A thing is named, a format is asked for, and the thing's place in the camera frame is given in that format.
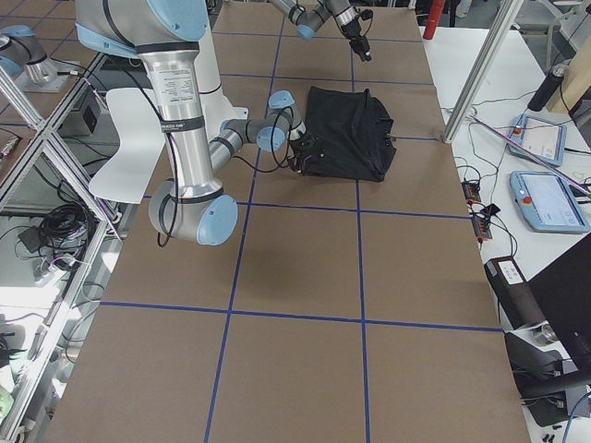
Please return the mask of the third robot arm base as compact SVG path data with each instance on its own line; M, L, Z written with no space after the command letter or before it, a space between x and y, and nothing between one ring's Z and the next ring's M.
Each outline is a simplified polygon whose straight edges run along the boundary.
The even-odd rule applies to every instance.
M60 74L57 64L26 25L1 29L1 67L25 92L57 93L66 84L68 70Z

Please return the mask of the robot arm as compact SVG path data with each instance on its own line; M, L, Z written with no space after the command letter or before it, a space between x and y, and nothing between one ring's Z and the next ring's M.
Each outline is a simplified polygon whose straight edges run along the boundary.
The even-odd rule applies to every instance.
M224 243L235 229L238 207L216 174L246 143L275 152L286 141L308 138L291 93L272 94L269 117L229 119L220 135L208 138L196 69L199 42L209 27L205 2L78 1L76 26L84 46L138 58L146 68L174 172L149 205L159 244L171 237Z
M270 3L295 25L297 33L307 41L332 18L360 60L368 62L372 59L368 38L360 25L360 21L373 19L372 10L360 9L345 0L318 1L310 10L294 0L271 0Z

